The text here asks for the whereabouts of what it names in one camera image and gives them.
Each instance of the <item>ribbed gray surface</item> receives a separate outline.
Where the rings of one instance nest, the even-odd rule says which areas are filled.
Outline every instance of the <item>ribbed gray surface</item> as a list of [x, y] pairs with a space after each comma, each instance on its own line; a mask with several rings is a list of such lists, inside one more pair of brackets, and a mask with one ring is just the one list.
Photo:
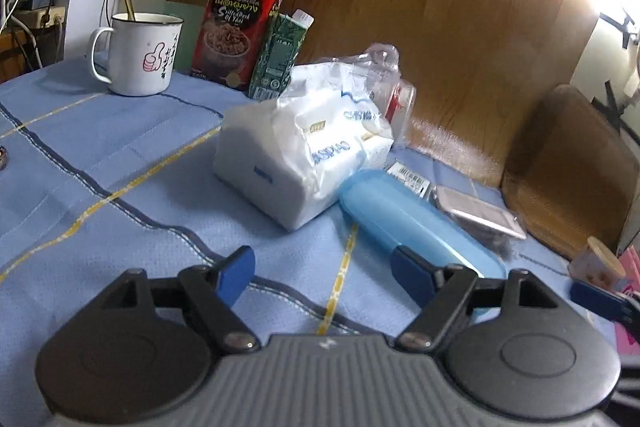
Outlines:
[[[80, 426], [58, 418], [53, 426]], [[423, 355], [379, 335], [274, 335], [257, 354], [227, 357], [198, 395], [136, 427], [513, 427], [458, 394]], [[546, 423], [611, 427], [601, 413]]]

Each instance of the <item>transparent plastic container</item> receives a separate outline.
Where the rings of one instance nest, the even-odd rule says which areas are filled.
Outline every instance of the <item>transparent plastic container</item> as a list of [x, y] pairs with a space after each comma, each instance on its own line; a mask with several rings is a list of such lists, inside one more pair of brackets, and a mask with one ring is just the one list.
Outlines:
[[405, 245], [435, 266], [463, 264], [480, 277], [506, 277], [500, 257], [383, 170], [356, 172], [340, 186], [339, 197], [386, 255]]

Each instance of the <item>thumbs up graphic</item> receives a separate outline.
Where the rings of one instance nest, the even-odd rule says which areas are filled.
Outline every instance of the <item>thumbs up graphic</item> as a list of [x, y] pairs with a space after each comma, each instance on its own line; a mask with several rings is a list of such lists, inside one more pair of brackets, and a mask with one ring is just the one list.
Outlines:
[[153, 50], [152, 53], [148, 53], [145, 55], [145, 58], [142, 62], [142, 69], [147, 73], [151, 71], [158, 71], [160, 66], [162, 66], [162, 51], [164, 51], [164, 42], [158, 42], [158, 45]]

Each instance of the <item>pink package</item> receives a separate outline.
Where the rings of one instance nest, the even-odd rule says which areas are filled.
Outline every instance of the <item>pink package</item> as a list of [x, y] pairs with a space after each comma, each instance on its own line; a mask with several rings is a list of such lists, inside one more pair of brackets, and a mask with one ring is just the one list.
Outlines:
[[[631, 295], [640, 291], [640, 258], [636, 248], [631, 245], [619, 257], [625, 267], [626, 277], [617, 285], [619, 292]], [[640, 344], [619, 324], [616, 324], [616, 344], [620, 355], [640, 355]]]

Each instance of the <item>tissue pack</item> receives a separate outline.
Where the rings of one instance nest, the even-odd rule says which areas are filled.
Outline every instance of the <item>tissue pack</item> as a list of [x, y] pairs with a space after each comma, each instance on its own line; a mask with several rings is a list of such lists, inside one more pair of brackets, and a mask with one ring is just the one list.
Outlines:
[[382, 168], [393, 143], [388, 122], [352, 64], [296, 66], [277, 100], [230, 108], [214, 172], [287, 230], [337, 201], [355, 171]]

